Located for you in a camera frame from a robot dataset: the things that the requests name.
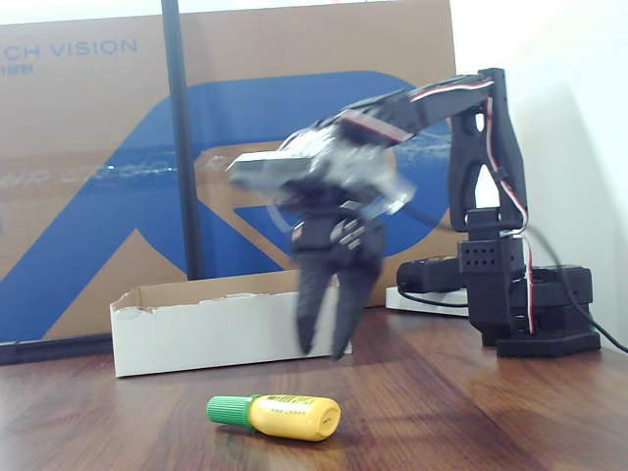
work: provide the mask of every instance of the black cable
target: black cable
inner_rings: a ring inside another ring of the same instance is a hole
[[[420,209],[414,208],[409,205],[405,205],[403,208],[405,209],[406,213],[408,213],[410,216],[412,216],[414,219],[416,219],[417,221],[421,223],[430,224],[443,231],[447,231],[447,232],[453,231],[453,228],[450,225],[441,223],[440,221],[436,221],[435,218],[433,218],[432,216],[428,214],[425,214]],[[582,306],[578,304],[578,300],[573,295],[573,290],[571,289],[571,285],[569,284],[569,278],[567,277],[567,272],[565,271],[565,268],[560,262],[558,255],[556,255],[555,250],[551,246],[550,242],[546,239],[546,237],[538,229],[532,226],[528,226],[526,230],[529,231],[530,234],[532,234],[532,236],[534,236],[534,238],[536,238],[541,243],[541,245],[543,246],[543,249],[548,253],[549,258],[551,258],[551,261],[554,263],[554,265],[558,269],[558,273],[560,274],[560,280],[562,281],[562,285],[567,291],[567,298],[569,299],[569,303],[571,304],[571,306],[576,310],[578,314],[580,314],[583,318],[585,318],[587,322],[589,322],[589,324],[591,324],[596,330],[598,330],[600,334],[605,336],[608,339],[608,341],[610,341],[613,345],[615,345],[618,349],[620,349],[624,353],[628,353],[628,347],[619,343],[619,341],[615,337],[613,337],[604,327],[602,327],[600,324],[598,324],[598,322],[596,322],[595,319],[593,319],[592,317],[593,314],[585,311],[582,308]],[[432,301],[426,302],[427,299],[422,299],[422,300],[420,300],[419,298],[413,299],[412,297],[408,297],[408,295],[404,295],[401,291],[399,291],[399,294],[401,294],[403,297],[412,299],[417,302],[425,302],[426,304],[430,304],[432,302]]]
[[[598,324],[595,321],[595,319],[593,319],[593,317],[592,317],[592,315],[590,313],[585,311],[582,308],[582,306],[580,304],[578,304],[578,301],[576,300],[575,296],[573,295],[573,289],[571,289],[571,285],[569,284],[569,279],[567,277],[567,272],[565,271],[565,268],[562,265],[562,263],[560,263],[560,259],[558,258],[558,255],[556,255],[556,252],[554,251],[553,247],[548,242],[546,237],[543,234],[541,234],[541,232],[538,229],[533,228],[531,226],[528,226],[527,230],[530,231],[530,234],[532,234],[541,243],[543,248],[548,253],[549,257],[551,258],[552,262],[554,263],[554,265],[556,265],[556,267],[558,268],[558,273],[560,273],[560,278],[562,279],[562,284],[563,284],[563,286],[565,287],[565,289],[567,291],[567,297],[569,298],[569,302],[576,309],[578,314],[580,314],[582,317],[584,317],[593,327],[595,327],[600,332],[600,334],[605,336],[608,339],[608,341],[610,341],[613,345],[615,345],[621,351],[623,351],[625,353],[628,353],[628,348],[627,347],[625,347],[624,345],[619,343],[619,341],[615,337],[613,337],[609,332],[606,331],[606,329],[604,327],[602,327],[600,324]]]
[[[429,304],[430,306],[454,307],[454,308],[469,307],[468,304],[453,304],[453,303],[450,303],[450,302],[432,301],[430,299],[424,299],[422,297],[413,296],[413,295],[408,294],[407,292],[405,292],[403,289],[401,289],[401,287],[397,287],[396,290],[399,291],[399,294],[401,296],[405,297],[406,299],[409,299],[411,301],[420,302],[422,304]]]

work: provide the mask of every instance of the robotic arm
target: robotic arm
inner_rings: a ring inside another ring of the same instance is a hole
[[[477,115],[484,122],[480,129]],[[497,346],[503,356],[600,348],[598,334],[570,314],[556,270],[533,273],[525,263],[518,236],[528,223],[523,161],[508,116],[504,72],[488,69],[354,103],[294,134],[278,151],[244,154],[232,164],[232,184],[280,198],[301,218],[291,241],[299,265],[296,318],[303,352],[310,351],[324,292],[338,274],[333,357],[342,356],[382,270],[384,228],[368,210],[380,204],[393,213],[412,196],[382,177],[386,149],[446,118],[450,222],[455,231],[469,234],[458,245],[457,262],[447,262],[446,278],[460,280],[455,288],[467,288],[469,320],[484,345]],[[499,191],[498,208],[476,208],[475,186],[484,165]],[[451,283],[425,283],[426,266],[403,264],[397,273],[400,292],[452,289]],[[578,302],[588,308],[591,273],[570,267],[568,274]],[[540,299],[533,306],[535,278]]]

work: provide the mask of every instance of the white wall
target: white wall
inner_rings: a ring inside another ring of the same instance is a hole
[[[593,270],[594,315],[628,343],[628,2],[450,3],[458,71],[506,69],[531,223]]]

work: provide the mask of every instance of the green cap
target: green cap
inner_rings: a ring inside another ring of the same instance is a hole
[[[248,409],[253,400],[261,394],[249,397],[241,395],[216,395],[207,402],[207,417],[212,422],[227,425],[238,425],[255,430],[248,420]]]

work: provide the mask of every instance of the black robotic arm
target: black robotic arm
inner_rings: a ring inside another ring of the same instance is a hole
[[[484,123],[480,128],[478,115]],[[471,324],[482,333],[484,345],[497,346],[502,356],[562,356],[600,348],[599,335],[570,310],[557,269],[533,272],[531,263],[525,262],[519,236],[528,224],[525,177],[508,116],[503,70],[487,69],[366,99],[309,131],[333,129],[344,149],[387,148],[444,119],[450,119],[451,128],[450,222],[469,239],[458,244],[455,264],[450,260],[445,265],[403,264],[397,272],[400,292],[466,288]],[[304,353],[310,351],[325,290],[332,275],[338,274],[333,356],[340,358],[380,276],[385,234],[381,222],[362,212],[378,197],[377,189],[338,184],[327,178],[325,167],[312,171],[309,157],[240,157],[230,181],[267,194],[282,193],[284,207],[301,217],[291,240],[300,272],[296,319]],[[475,187],[483,166],[497,185],[499,207],[476,208]],[[429,283],[426,267],[441,274],[446,270],[445,278],[455,283]],[[588,310],[593,300],[590,271],[568,267],[566,273],[578,303]]]

